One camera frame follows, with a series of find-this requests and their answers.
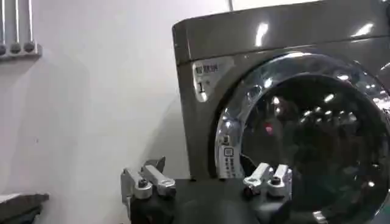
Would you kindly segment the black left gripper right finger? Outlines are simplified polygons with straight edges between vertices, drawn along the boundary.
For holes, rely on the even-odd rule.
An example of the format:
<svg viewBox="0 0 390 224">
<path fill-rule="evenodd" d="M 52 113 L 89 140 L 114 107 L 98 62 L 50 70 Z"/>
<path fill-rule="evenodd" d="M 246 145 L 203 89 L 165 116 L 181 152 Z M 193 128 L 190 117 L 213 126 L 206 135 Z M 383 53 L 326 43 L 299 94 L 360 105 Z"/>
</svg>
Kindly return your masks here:
<svg viewBox="0 0 390 224">
<path fill-rule="evenodd" d="M 243 197 L 247 200 L 288 200 L 292 194 L 292 170 L 286 164 L 245 167 Z"/>
</svg>

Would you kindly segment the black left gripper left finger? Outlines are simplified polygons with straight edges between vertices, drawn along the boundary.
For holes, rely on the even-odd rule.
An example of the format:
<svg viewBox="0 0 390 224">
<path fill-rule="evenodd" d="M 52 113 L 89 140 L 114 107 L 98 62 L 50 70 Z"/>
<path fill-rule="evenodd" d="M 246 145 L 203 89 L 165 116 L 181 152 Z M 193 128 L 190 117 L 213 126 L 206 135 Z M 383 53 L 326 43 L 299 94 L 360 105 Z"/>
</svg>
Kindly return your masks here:
<svg viewBox="0 0 390 224">
<path fill-rule="evenodd" d="M 166 157 L 147 160 L 140 170 L 123 168 L 120 175 L 121 201 L 130 213 L 132 199 L 148 200 L 153 193 L 162 198 L 176 196 L 176 181 L 163 174 Z"/>
</svg>

